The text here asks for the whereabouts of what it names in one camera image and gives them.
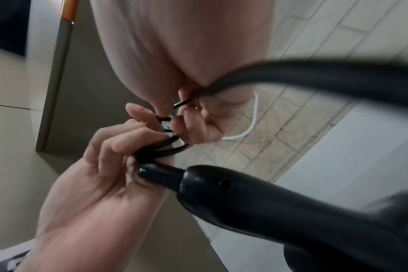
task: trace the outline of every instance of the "black object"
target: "black object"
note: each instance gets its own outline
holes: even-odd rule
[[[238,69],[178,106],[252,83],[289,83],[408,108],[408,66],[300,60]],[[179,202],[199,218],[285,244],[286,261],[295,272],[408,272],[408,192],[375,204],[382,208],[372,212],[355,212],[225,168],[182,170],[153,162],[185,148],[160,150],[177,139],[134,154],[139,176],[176,191]]]
[[[0,48],[26,55],[31,0],[0,0]]]

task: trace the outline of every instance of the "white cable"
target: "white cable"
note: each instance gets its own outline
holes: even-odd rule
[[[250,124],[250,127],[243,133],[236,135],[236,136],[225,136],[222,138],[223,141],[234,141],[241,139],[245,136],[247,136],[249,133],[252,132],[252,130],[255,128],[256,125],[256,117],[258,116],[258,94],[256,92],[253,93],[255,95],[255,105],[253,108],[253,118],[252,118],[252,123]]]

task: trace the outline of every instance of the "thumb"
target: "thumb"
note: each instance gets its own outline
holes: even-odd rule
[[[151,102],[150,104],[155,109],[156,115],[160,117],[167,117],[174,110],[174,101],[171,98],[161,100],[161,101]]]

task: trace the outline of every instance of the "black cord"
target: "black cord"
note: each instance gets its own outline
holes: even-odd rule
[[[336,60],[268,61],[250,65],[226,74],[194,97],[177,103],[174,108],[181,107],[200,96],[215,95],[238,85],[256,83],[292,84],[408,108],[408,66]],[[158,120],[170,121],[171,118]],[[148,160],[187,149],[187,145],[184,145],[158,150],[177,139],[178,136],[173,136],[167,141],[143,148],[138,154]]]

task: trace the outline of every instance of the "white cord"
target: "white cord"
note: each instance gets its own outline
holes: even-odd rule
[[[245,132],[243,132],[243,133],[241,133],[241,134],[239,134],[239,135],[236,135],[236,136],[225,136],[225,137],[223,137],[223,138],[222,138],[223,141],[234,141],[234,140],[241,139],[241,138],[247,136],[249,133],[251,133],[252,130],[255,128],[255,125],[256,125],[256,117],[258,116],[258,94],[257,94],[257,92],[254,92],[253,94],[255,95],[255,104],[254,104],[254,106],[253,106],[253,118],[252,118],[252,123],[250,124],[250,127],[249,127]],[[170,129],[171,129],[171,124],[170,124],[169,122],[164,121],[164,122],[162,122],[162,127],[163,127],[164,129],[170,130]]]
[[[245,136],[247,136],[249,133],[252,132],[252,130],[255,128],[256,125],[256,117],[258,116],[258,94],[256,92],[253,93],[255,95],[255,105],[253,108],[253,118],[252,118],[252,123],[250,124],[250,127],[243,133],[236,135],[236,136],[225,136],[222,138],[223,141],[234,141],[241,139]]]

